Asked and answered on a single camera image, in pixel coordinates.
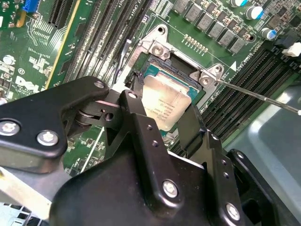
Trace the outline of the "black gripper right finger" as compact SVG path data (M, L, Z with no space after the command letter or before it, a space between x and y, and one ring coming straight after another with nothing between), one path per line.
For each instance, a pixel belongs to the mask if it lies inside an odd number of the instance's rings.
M198 108L189 105L177 123L181 149L205 168L207 218L215 226L252 226L243 211L231 159L221 141L206 127Z

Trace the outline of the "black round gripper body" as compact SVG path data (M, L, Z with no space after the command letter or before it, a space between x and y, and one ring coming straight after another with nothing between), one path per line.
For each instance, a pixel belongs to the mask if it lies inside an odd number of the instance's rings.
M52 226L207 226L205 171L171 156L178 173L184 205L174 215L161 217L144 200L134 155L119 153L71 178L55 195Z

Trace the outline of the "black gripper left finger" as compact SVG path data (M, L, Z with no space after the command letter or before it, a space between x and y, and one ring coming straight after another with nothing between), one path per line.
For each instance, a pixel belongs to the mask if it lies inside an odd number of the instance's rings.
M0 107L0 121L15 130L0 134L0 164L32 173L57 169L67 138L91 125L107 129L107 153L131 152L137 161L143 196L153 211L177 211L180 188L168 195L163 183L175 184L172 165L155 121L131 90L118 94L96 77L86 76Z

